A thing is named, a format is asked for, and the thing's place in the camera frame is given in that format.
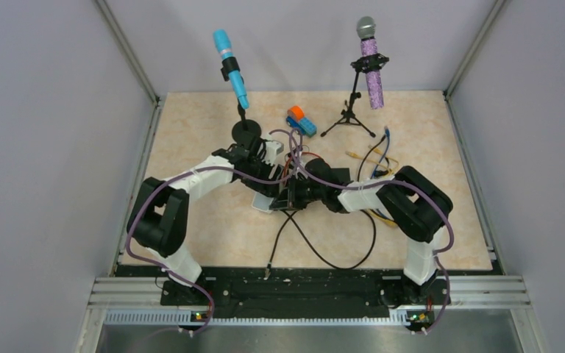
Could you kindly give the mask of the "white small hub box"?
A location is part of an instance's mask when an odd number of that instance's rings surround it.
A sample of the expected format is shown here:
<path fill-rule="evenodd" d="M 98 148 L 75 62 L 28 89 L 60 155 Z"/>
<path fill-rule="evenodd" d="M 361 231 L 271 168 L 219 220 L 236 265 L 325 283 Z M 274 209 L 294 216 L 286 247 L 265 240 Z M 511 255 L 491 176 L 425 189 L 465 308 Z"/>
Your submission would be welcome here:
<path fill-rule="evenodd" d="M 273 197 L 268 197 L 263 195 L 262 193 L 255 192 L 252 199 L 252 208 L 262 213 L 270 214 L 273 212 L 273 210 L 270 208 L 273 201 Z"/>

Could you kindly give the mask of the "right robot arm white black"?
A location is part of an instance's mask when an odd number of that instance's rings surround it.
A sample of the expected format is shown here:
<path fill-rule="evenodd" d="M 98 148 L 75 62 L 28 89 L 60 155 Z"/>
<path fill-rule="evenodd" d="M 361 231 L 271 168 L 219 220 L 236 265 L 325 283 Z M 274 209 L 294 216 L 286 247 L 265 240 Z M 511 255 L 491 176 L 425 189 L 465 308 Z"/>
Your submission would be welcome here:
<path fill-rule="evenodd" d="M 443 271 L 438 256 L 455 242 L 449 222 L 449 196 L 412 166 L 382 179 L 354 181 L 346 168 L 332 168 L 314 159 L 299 168 L 271 197 L 269 210 L 292 213 L 321 202 L 333 213 L 384 212 L 408 239 L 403 277 L 385 288 L 387 304 L 426 304 L 449 297 L 449 282 L 437 283 Z M 441 292 L 433 294 L 438 284 Z"/>

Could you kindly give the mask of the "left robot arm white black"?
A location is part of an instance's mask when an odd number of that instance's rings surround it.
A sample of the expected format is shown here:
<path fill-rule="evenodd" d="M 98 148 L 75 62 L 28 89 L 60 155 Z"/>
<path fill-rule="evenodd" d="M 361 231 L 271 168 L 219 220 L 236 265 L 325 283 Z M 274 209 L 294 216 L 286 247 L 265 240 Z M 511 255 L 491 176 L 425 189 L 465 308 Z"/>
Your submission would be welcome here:
<path fill-rule="evenodd" d="M 179 284 L 178 293 L 187 303 L 206 297 L 213 310 L 213 297 L 199 279 L 202 268 L 185 245 L 190 205 L 236 180 L 262 195 L 273 193 L 280 184 L 282 169 L 275 161 L 282 151 L 283 144 L 270 135 L 247 133 L 176 176 L 145 179 L 127 222 L 126 253 L 164 270 Z"/>

